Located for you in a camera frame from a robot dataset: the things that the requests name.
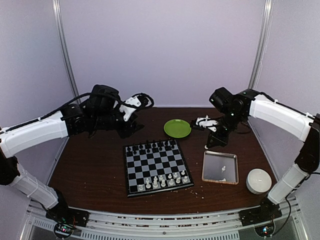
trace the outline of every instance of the chessboard square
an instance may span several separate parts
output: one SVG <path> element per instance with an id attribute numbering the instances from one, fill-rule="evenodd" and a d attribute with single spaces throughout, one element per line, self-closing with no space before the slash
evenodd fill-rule
<path id="1" fill-rule="evenodd" d="M 181 172 L 183 170 L 186 170 L 186 167 L 185 167 L 185 165 L 180 165 L 180 166 L 178 166 L 178 169 L 179 169 L 179 172 Z"/>
<path id="2" fill-rule="evenodd" d="M 184 164 L 184 161 L 182 161 L 182 159 L 176 160 L 175 162 L 176 162 L 176 164 L 177 164 L 178 166 Z"/>
<path id="3" fill-rule="evenodd" d="M 137 185 L 137 179 L 130 179 L 129 180 L 129 186 L 136 186 Z"/>
<path id="4" fill-rule="evenodd" d="M 140 159 L 141 159 L 141 160 L 147 160 L 147 155 L 145 155 L 145 154 L 140 155 Z"/>
<path id="5" fill-rule="evenodd" d="M 143 172 L 149 171 L 149 165 L 142 166 L 142 171 Z"/>
<path id="6" fill-rule="evenodd" d="M 142 178 L 136 179 L 136 184 L 138 184 L 138 185 L 143 185 L 143 184 L 145 184 L 144 178 L 142 177 Z"/>
<path id="7" fill-rule="evenodd" d="M 147 159 L 153 159 L 154 155 L 152 153 L 149 153 L 149 154 L 146 155 L 146 158 Z"/>
<path id="8" fill-rule="evenodd" d="M 162 162 L 162 163 L 169 162 L 168 157 L 167 157 L 167 156 L 161 157 L 161 162 Z"/>
<path id="9" fill-rule="evenodd" d="M 135 173 L 129 173 L 128 178 L 130 179 L 136 179 L 136 174 Z"/>
<path id="10" fill-rule="evenodd" d="M 164 165 L 162 163 L 156 163 L 155 164 L 155 168 L 156 169 L 163 169 L 164 168 Z"/>
<path id="11" fill-rule="evenodd" d="M 165 169 L 165 168 L 170 168 L 169 162 L 163 162 L 162 165 L 163 165 L 163 168 L 164 168 L 164 169 Z"/>
<path id="12" fill-rule="evenodd" d="M 164 175 L 165 174 L 165 170 L 163 168 L 157 169 L 156 172 L 158 173 L 158 175 Z"/>
<path id="13" fill-rule="evenodd" d="M 179 172 L 179 168 L 177 166 L 173 166 L 173 167 L 171 167 L 171 171 L 173 173 L 177 173 L 177 172 Z"/>
<path id="14" fill-rule="evenodd" d="M 155 164 L 149 164 L 149 169 L 150 170 L 156 170 L 156 165 Z"/>
<path id="15" fill-rule="evenodd" d="M 172 173 L 171 168 L 170 167 L 164 168 L 164 173 L 165 174 L 171 174 Z"/>
<path id="16" fill-rule="evenodd" d="M 141 160 L 141 165 L 142 166 L 148 165 L 148 160 Z"/>
<path id="17" fill-rule="evenodd" d="M 128 167 L 128 174 L 134 174 L 135 172 L 135 167 Z"/>
<path id="18" fill-rule="evenodd" d="M 155 164 L 155 159 L 154 158 L 151 158 L 151 159 L 148 159 L 148 164 Z"/>
<path id="19" fill-rule="evenodd" d="M 170 164 L 170 167 L 176 167 L 177 166 L 176 161 L 170 161 L 169 164 Z"/>
<path id="20" fill-rule="evenodd" d="M 141 178 L 143 178 L 143 177 L 144 177 L 144 175 L 142 174 L 142 171 L 135 173 L 135 178 L 136 178 L 136 179 L 141 179 Z"/>
<path id="21" fill-rule="evenodd" d="M 130 193 L 138 192 L 138 186 L 131 186 L 129 189 L 130 189 Z"/>
<path id="22" fill-rule="evenodd" d="M 182 159 L 182 157 L 181 157 L 180 154 L 178 154 L 178 155 L 174 155 L 174 159 L 175 159 L 175 160 L 180 160 L 180 159 Z"/>
<path id="23" fill-rule="evenodd" d="M 141 161 L 134 161 L 134 166 L 135 167 L 141 166 Z"/>
<path id="24" fill-rule="evenodd" d="M 142 172 L 142 167 L 141 166 L 135 166 L 134 170 L 136 173 Z"/>
<path id="25" fill-rule="evenodd" d="M 127 162 L 126 165 L 128 166 L 128 168 L 133 168 L 135 166 L 135 163 L 131 161 L 131 162 Z"/>
<path id="26" fill-rule="evenodd" d="M 144 171 L 144 172 L 142 172 L 142 174 L 143 174 L 144 178 L 147 178 L 147 177 L 151 176 L 149 171 Z"/>
<path id="27" fill-rule="evenodd" d="M 179 152 L 178 149 L 173 150 L 172 153 L 173 153 L 174 155 L 180 154 L 180 152 Z"/>
<path id="28" fill-rule="evenodd" d="M 175 159 L 174 156 L 168 156 L 168 160 L 169 160 L 169 161 L 175 161 L 176 159 Z"/>
<path id="29" fill-rule="evenodd" d="M 126 157 L 126 161 L 127 161 L 128 163 L 133 162 L 133 161 L 134 161 L 134 157 L 133 157 L 133 156 L 127 156 L 127 157 Z"/>
<path id="30" fill-rule="evenodd" d="M 158 176 L 157 170 L 151 170 L 151 171 L 150 171 L 150 176 L 151 176 L 151 177 Z"/>
<path id="31" fill-rule="evenodd" d="M 160 158 L 160 157 L 156 157 L 156 158 L 154 159 L 154 162 L 155 162 L 156 164 L 160 164 L 160 163 L 162 163 L 162 161 L 161 161 L 161 158 Z"/>

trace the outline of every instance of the green plate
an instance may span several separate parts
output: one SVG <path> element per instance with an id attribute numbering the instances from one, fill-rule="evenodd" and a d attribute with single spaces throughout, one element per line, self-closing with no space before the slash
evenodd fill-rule
<path id="1" fill-rule="evenodd" d="M 191 133 L 190 124 L 181 119 L 167 121 L 163 129 L 166 134 L 176 139 L 184 138 Z"/>

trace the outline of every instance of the metal frame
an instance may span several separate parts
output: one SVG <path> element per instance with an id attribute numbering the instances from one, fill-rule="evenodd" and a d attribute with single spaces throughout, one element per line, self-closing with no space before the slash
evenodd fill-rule
<path id="1" fill-rule="evenodd" d="M 258 43 L 254 65 L 253 65 L 251 78 L 249 82 L 250 89 L 254 89 L 256 87 L 259 75 L 261 73 L 261 68 L 262 68 L 261 61 L 262 61 L 264 52 L 267 48 L 267 39 L 268 39 L 269 29 L 270 29 L 272 7 L 273 7 L 273 1 L 265 0 L 259 43 Z"/>
<path id="2" fill-rule="evenodd" d="M 308 240 L 296 198 L 289 201 L 299 239 Z M 283 214 L 281 219 L 286 219 L 289 213 L 287 202 L 281 203 L 280 208 Z M 87 226 L 77 227 L 72 236 L 83 240 L 219 240 L 223 239 L 223 236 L 230 236 L 225 239 L 239 240 L 240 230 L 254 227 L 242 226 L 238 214 L 240 210 L 243 209 L 175 215 L 137 215 L 89 210 Z M 42 207 L 31 201 L 20 240 L 29 240 L 33 227 L 52 231 L 55 222 L 47 219 L 45 215 Z"/>
<path id="3" fill-rule="evenodd" d="M 61 44 L 61 48 L 62 48 L 64 65 L 66 68 L 66 72 L 68 74 L 72 93 L 75 97 L 77 97 L 77 96 L 79 96 L 79 91 L 78 91 L 77 84 L 75 81 L 75 76 L 74 76 L 74 72 L 72 70 L 69 52 L 68 52 L 68 48 L 67 48 L 64 25 L 63 25 L 63 21 L 62 21 L 61 10 L 60 10 L 60 0 L 52 0 L 52 4 L 53 4 L 53 12 L 54 12 L 54 17 L 55 17 L 55 21 L 56 21 L 56 26 L 57 26 L 58 33 L 59 33 L 60 44 Z M 81 103 L 81 101 L 79 99 L 77 99 L 76 102 L 78 104 Z"/>

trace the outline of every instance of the white bowl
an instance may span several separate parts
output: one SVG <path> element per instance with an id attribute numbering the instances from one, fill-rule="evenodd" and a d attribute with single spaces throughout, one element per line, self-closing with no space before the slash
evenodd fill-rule
<path id="1" fill-rule="evenodd" d="M 249 172 L 246 178 L 246 187 L 253 194 L 263 194 L 267 192 L 272 185 L 270 175 L 262 169 L 256 168 Z"/>

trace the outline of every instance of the table surface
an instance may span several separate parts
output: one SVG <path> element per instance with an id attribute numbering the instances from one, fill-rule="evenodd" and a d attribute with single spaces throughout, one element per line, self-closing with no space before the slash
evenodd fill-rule
<path id="1" fill-rule="evenodd" d="M 98 131 L 88 139 L 87 133 L 69 139 L 55 168 L 50 186 L 63 192 L 71 207 L 125 214 L 190 214 L 252 207 L 263 196 L 246 187 L 246 177 L 255 168 L 264 169 L 276 182 L 271 167 L 255 137 L 232 132 L 226 147 L 215 152 L 236 154 L 239 184 L 228 185 L 202 181 L 204 145 L 209 131 L 192 130 L 179 139 L 180 147 L 194 180 L 194 186 L 152 195 L 127 197 L 123 146 L 146 140 L 164 140 L 164 124 L 171 119 L 190 122 L 197 117 L 221 116 L 214 108 L 151 108 L 137 113 L 145 127 L 133 136 L 121 139 L 116 131 Z M 247 131 L 239 125 L 238 131 Z"/>

